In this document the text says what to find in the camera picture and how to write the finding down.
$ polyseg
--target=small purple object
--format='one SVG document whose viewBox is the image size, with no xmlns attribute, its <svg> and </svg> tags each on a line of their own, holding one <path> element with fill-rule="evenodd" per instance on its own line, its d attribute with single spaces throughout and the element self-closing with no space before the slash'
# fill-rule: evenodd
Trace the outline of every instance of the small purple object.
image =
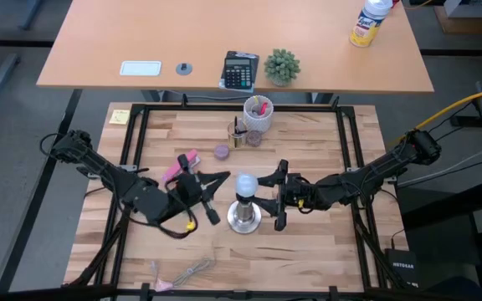
<svg viewBox="0 0 482 301">
<path fill-rule="evenodd" d="M 247 134 L 247 144 L 253 147 L 257 147 L 261 144 L 261 132 L 258 130 L 251 130 Z"/>
<path fill-rule="evenodd" d="M 224 161 L 230 155 L 230 149 L 227 145 L 217 145 L 215 147 L 214 155 L 217 160 Z"/>
</svg>

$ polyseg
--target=bottle label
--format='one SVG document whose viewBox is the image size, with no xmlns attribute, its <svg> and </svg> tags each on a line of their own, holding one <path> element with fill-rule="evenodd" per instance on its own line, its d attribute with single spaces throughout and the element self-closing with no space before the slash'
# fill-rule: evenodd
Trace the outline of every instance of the bottle label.
<svg viewBox="0 0 482 301">
<path fill-rule="evenodd" d="M 352 29 L 351 42 L 356 46 L 367 47 L 377 35 L 378 29 L 381 27 L 383 19 L 374 20 L 369 18 L 360 12 L 358 16 L 358 22 L 356 22 L 355 27 Z"/>
</svg>

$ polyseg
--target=yellow clip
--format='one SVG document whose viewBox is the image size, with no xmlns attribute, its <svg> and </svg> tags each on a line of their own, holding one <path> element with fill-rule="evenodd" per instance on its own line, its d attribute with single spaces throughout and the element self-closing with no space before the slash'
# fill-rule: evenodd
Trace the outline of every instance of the yellow clip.
<svg viewBox="0 0 482 301">
<path fill-rule="evenodd" d="M 188 231 L 192 231 L 192 230 L 194 230 L 194 227 L 196 227 L 196 226 L 197 226 L 197 225 L 196 225 L 193 221 L 190 221 L 190 222 L 187 223 L 186 229 L 187 229 Z"/>
</svg>

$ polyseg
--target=calculator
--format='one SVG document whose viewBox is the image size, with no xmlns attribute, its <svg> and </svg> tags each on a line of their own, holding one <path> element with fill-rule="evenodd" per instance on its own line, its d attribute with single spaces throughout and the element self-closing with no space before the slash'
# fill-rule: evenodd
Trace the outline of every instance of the calculator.
<svg viewBox="0 0 482 301">
<path fill-rule="evenodd" d="M 224 86 L 227 89 L 251 89 L 252 75 L 250 59 L 224 59 Z"/>
</svg>

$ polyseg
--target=white bulb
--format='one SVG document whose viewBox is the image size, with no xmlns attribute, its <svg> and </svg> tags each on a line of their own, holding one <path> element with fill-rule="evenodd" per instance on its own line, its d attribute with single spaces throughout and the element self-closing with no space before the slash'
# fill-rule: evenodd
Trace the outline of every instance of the white bulb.
<svg viewBox="0 0 482 301">
<path fill-rule="evenodd" d="M 250 174 L 240 173 L 235 183 L 235 191 L 242 197 L 250 197 L 258 190 L 258 179 Z"/>
</svg>

